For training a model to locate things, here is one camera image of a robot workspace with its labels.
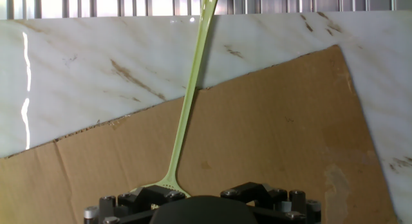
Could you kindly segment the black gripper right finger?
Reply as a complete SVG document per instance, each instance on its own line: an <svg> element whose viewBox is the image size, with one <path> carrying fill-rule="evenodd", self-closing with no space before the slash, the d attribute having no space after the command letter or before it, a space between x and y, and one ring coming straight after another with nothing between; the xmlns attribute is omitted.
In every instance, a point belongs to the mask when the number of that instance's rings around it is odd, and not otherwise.
<svg viewBox="0 0 412 224"><path fill-rule="evenodd" d="M321 202L308 199L302 190L247 182L222 191L220 197L244 204L257 223L322 223Z"/></svg>

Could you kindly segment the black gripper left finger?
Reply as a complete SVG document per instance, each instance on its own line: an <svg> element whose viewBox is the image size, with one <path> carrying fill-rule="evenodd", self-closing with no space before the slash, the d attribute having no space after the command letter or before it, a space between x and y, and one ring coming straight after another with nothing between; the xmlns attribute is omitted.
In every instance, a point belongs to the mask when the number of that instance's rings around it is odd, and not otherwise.
<svg viewBox="0 0 412 224"><path fill-rule="evenodd" d="M103 196L99 198L98 205L84 209L83 223L120 223L122 218L155 210L155 206L186 197L186 193L170 185L148 185L118 196Z"/></svg>

